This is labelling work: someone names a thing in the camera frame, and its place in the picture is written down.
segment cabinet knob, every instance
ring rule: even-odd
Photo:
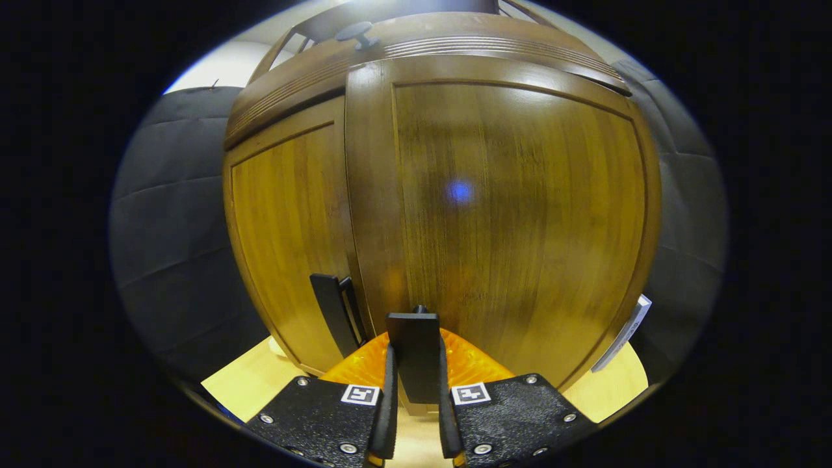
[[[355,39],[359,42],[355,44],[355,50],[368,49],[379,42],[377,37],[366,37],[364,35],[364,33],[372,29],[372,27],[373,23],[369,21],[350,24],[348,27],[338,31],[338,34],[335,34],[335,40],[342,42]]]

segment wooden door panel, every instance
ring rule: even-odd
[[[250,293],[287,354],[315,374],[343,357],[309,276],[354,271],[343,111],[342,97],[302,111],[236,148],[227,163],[232,244]]]
[[[376,331],[421,303],[513,372],[570,385],[626,320],[655,251],[657,164],[639,117],[542,67],[400,60],[352,72],[347,91]]]

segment white wall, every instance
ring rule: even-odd
[[[188,68],[164,94],[189,87],[211,86],[214,82],[216,86],[245,87],[251,73],[269,49],[270,46],[262,42],[226,42]],[[282,52],[278,60],[289,57],[292,57],[291,53]]]

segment light wood surface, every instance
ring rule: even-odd
[[[229,153],[225,164],[231,245],[255,306],[287,356],[319,375],[343,357],[309,276],[350,276],[354,251],[344,99],[275,124]],[[360,287],[358,275],[354,282]]]
[[[293,378],[307,376],[292,361],[269,349],[269,338],[234,359],[202,386],[232,415],[248,421]]]
[[[423,304],[565,391],[629,318],[656,250],[657,158],[637,118],[624,97],[529,63],[355,68],[347,175],[376,333]]]
[[[263,340],[202,382],[214,398],[243,421],[254,417],[292,378],[304,374],[290,361],[273,354],[268,341]],[[585,374],[563,395],[592,421],[600,422],[646,388],[644,368],[627,343],[603,371]],[[450,460],[442,457],[437,416],[411,416],[400,406],[395,455],[386,466],[450,465]]]
[[[321,96],[341,92],[349,67],[385,58],[434,54],[510,58],[570,72],[631,94],[618,72],[586,44],[555,28],[520,19],[474,12],[424,13],[378,22],[367,36],[377,37],[379,43],[357,52],[355,41],[330,39],[271,70],[278,52],[270,50],[235,99],[225,149]]]

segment wooden table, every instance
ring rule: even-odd
[[[248,421],[296,376],[306,375],[269,348],[269,338],[208,377],[202,385],[233,415]],[[584,415],[600,422],[647,388],[647,377],[629,343],[607,366],[588,372],[563,395]],[[395,458],[388,468],[451,466],[442,457],[435,414],[411,416],[399,406]]]

